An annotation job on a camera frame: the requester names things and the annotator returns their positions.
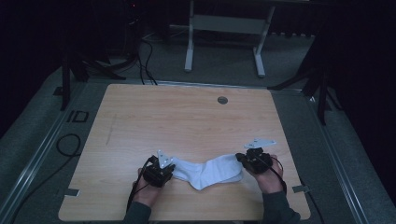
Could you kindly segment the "white sock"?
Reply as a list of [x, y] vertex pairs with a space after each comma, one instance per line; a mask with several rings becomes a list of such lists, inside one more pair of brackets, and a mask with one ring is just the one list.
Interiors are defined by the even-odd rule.
[[218, 183], [232, 183], [243, 178], [243, 166], [234, 154], [222, 155], [204, 163], [173, 158], [173, 176], [187, 181], [194, 189], [202, 190]]

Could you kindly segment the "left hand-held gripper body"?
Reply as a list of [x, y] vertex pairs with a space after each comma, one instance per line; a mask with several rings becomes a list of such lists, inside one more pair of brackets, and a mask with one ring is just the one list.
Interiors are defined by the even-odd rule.
[[171, 178], [167, 176], [167, 166], [174, 164], [173, 158], [168, 157], [162, 150], [147, 160], [148, 165], [143, 170], [144, 179], [153, 187], [162, 188]]

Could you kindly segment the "person's right hand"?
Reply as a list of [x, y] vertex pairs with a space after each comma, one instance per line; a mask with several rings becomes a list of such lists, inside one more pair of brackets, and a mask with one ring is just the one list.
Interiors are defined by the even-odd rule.
[[271, 156], [273, 166], [262, 174], [252, 174], [263, 194], [272, 194], [283, 191], [283, 168], [279, 165], [277, 155]]

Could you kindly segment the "metal floor rail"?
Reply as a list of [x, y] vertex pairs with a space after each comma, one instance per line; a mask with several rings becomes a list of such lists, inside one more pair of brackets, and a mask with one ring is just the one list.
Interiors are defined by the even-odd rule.
[[62, 107], [63, 98], [44, 85], [0, 138], [0, 224], [10, 223], [85, 87], [84, 83], [73, 84], [70, 101]]
[[345, 167], [339, 157], [338, 151], [329, 133], [326, 125], [323, 125], [319, 118], [317, 117], [318, 100], [314, 97], [307, 98], [307, 104], [310, 108], [311, 114], [314, 116], [316, 124], [319, 127], [320, 133], [324, 138], [326, 151], [328, 153], [329, 160], [332, 164], [332, 168], [335, 172], [337, 180], [339, 182], [340, 188], [346, 198], [346, 202], [351, 211], [351, 214], [356, 222], [356, 224], [368, 224], [367, 216], [365, 215], [361, 202], [352, 186]]

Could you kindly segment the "white desk frame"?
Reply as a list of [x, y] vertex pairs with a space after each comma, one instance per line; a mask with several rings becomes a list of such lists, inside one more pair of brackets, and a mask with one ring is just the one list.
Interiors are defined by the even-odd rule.
[[264, 41], [268, 35], [270, 24], [274, 16], [276, 7], [270, 6], [267, 9], [265, 19], [236, 18], [213, 15], [202, 15], [194, 12], [195, 0], [190, 0], [189, 8], [189, 27], [188, 27], [188, 46], [185, 58], [184, 70], [190, 72], [193, 65], [194, 53], [194, 32], [212, 31], [223, 33], [235, 33], [246, 35], [258, 35], [260, 41], [252, 49], [258, 77], [265, 77], [264, 64], [262, 61], [262, 49]]

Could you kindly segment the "black floor tape marks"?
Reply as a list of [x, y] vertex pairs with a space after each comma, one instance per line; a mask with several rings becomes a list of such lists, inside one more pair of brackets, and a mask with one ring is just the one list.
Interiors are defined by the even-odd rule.
[[67, 122], [83, 123], [89, 118], [90, 113], [87, 111], [72, 110], [67, 118]]

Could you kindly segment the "person's left hand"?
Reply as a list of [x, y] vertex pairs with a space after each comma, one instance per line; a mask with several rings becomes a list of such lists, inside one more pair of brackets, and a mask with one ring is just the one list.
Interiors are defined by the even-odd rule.
[[133, 201], [143, 203], [152, 208], [160, 197], [162, 190], [162, 188], [153, 187], [146, 180], [140, 179], [134, 182]]

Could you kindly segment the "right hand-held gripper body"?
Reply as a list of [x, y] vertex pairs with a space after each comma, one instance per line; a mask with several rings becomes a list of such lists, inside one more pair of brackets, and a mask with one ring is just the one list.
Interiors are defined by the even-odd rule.
[[272, 167], [273, 162], [269, 153], [265, 153], [263, 149], [275, 145], [275, 140], [267, 140], [255, 138], [251, 142], [244, 144], [247, 150], [242, 156], [243, 166], [253, 174], [262, 174]]

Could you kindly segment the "black metal stand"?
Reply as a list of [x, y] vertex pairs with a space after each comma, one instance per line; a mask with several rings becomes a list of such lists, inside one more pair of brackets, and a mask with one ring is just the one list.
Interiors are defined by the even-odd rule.
[[332, 69], [331, 58], [333, 54], [333, 32], [327, 28], [321, 28], [315, 37], [311, 47], [303, 58], [296, 75], [268, 90], [281, 91], [288, 86], [307, 79], [301, 93], [312, 97], [318, 91], [317, 116], [322, 125], [326, 124], [325, 109], [326, 98], [329, 93], [329, 81]]
[[115, 73], [116, 70], [131, 65], [137, 59], [136, 56], [128, 56], [122, 63], [113, 64], [110, 66], [103, 66], [89, 56], [78, 51], [67, 50], [62, 57], [62, 105], [61, 110], [65, 111], [71, 101], [71, 74], [77, 81], [87, 82], [89, 74], [86, 67], [90, 66], [100, 74], [117, 80], [125, 80]]

